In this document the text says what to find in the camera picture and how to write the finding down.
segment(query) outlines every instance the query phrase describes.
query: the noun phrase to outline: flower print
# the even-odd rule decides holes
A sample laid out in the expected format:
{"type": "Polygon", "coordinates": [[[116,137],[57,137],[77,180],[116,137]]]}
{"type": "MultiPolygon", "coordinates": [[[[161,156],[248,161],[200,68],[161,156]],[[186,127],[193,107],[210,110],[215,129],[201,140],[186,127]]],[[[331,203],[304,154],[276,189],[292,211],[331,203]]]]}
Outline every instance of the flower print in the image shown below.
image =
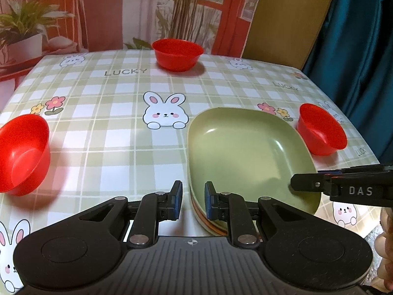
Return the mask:
{"type": "Polygon", "coordinates": [[[40,114],[40,112],[42,111],[42,109],[43,109],[44,107],[45,107],[45,106],[42,105],[42,103],[40,103],[40,104],[38,104],[38,105],[36,105],[36,106],[33,106],[33,107],[31,108],[30,114],[40,114]]]}
{"type": "Polygon", "coordinates": [[[299,72],[294,72],[293,75],[295,76],[295,78],[307,80],[307,78],[299,72]]]}
{"type": "Polygon", "coordinates": [[[47,110],[52,110],[53,108],[59,108],[63,105],[66,98],[64,96],[54,96],[52,100],[45,103],[47,110]]]}
{"type": "Polygon", "coordinates": [[[267,103],[258,104],[258,108],[260,108],[263,112],[267,112],[273,115],[276,115],[276,109],[267,103]]]}
{"type": "Polygon", "coordinates": [[[288,111],[284,108],[278,108],[277,113],[280,114],[283,118],[288,118],[290,116],[288,111]]]}

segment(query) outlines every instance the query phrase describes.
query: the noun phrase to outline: hand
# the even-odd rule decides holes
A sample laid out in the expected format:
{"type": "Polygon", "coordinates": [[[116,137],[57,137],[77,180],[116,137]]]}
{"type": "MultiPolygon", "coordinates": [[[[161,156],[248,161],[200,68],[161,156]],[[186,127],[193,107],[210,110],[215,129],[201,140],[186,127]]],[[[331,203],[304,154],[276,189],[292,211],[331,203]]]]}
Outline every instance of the hand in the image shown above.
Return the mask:
{"type": "Polygon", "coordinates": [[[384,281],[387,290],[393,290],[393,211],[382,208],[381,226],[384,232],[374,242],[375,251],[382,257],[377,276],[384,281]]]}

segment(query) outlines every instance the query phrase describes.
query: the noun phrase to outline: table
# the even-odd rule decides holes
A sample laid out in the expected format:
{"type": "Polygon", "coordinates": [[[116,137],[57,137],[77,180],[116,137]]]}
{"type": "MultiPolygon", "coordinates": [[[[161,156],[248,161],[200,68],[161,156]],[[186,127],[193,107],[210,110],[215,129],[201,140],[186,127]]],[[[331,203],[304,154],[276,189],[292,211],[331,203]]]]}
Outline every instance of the table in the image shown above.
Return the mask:
{"type": "MultiPolygon", "coordinates": [[[[17,88],[0,115],[0,125],[22,114],[43,116],[51,133],[50,170],[35,192],[1,195],[0,222],[11,238],[21,220],[35,231],[112,197],[139,200],[147,193],[168,192],[174,180],[182,180],[180,220],[161,223],[160,234],[208,235],[189,200],[186,138],[192,119],[203,110],[230,106],[264,110],[295,127],[302,103],[320,105],[333,114],[348,137],[345,150],[313,157],[317,169],[378,163],[350,121],[294,68],[202,55],[192,70],[176,74],[159,68],[152,51],[46,56],[17,88]],[[146,92],[157,96],[144,99],[146,92]],[[170,97],[176,93],[184,95],[183,103],[181,95],[170,97]],[[183,128],[154,129],[155,124],[143,120],[146,100],[168,97],[184,109],[189,121],[183,128]]],[[[379,222],[380,209],[355,207],[356,223],[345,227],[365,237],[379,222]]],[[[336,223],[328,197],[322,197],[316,216],[336,223]]]]}

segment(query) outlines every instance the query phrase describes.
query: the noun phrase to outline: green square plate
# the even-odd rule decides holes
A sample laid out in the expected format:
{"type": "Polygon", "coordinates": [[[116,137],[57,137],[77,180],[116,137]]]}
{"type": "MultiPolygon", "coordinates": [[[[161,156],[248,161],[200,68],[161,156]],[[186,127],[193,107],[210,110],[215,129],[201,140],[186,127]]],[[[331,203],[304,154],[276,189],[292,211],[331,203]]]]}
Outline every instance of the green square plate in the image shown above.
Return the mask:
{"type": "Polygon", "coordinates": [[[316,173],[298,132],[270,113],[243,108],[213,108],[200,113],[188,130],[191,201],[197,218],[210,232],[226,234],[226,223],[206,219],[204,184],[246,201],[270,196],[315,214],[321,193],[295,193],[296,173],[316,173]]]}

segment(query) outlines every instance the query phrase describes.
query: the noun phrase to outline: red plastic bowl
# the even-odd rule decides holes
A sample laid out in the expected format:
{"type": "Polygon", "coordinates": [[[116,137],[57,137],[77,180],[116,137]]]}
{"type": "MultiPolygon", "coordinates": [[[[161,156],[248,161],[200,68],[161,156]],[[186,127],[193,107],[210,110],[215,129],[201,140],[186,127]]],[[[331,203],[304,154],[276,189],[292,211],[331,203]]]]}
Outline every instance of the red plastic bowl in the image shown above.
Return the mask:
{"type": "Polygon", "coordinates": [[[299,111],[296,129],[312,154],[327,156],[346,148],[343,128],[327,111],[310,103],[302,104],[299,111]]]}
{"type": "Polygon", "coordinates": [[[203,54],[203,48],[198,44],[178,39],[157,40],[152,47],[158,64],[173,72],[190,70],[203,54]]]}
{"type": "Polygon", "coordinates": [[[18,116],[0,128],[0,193],[34,191],[48,173],[49,127],[39,115],[18,116]]]}

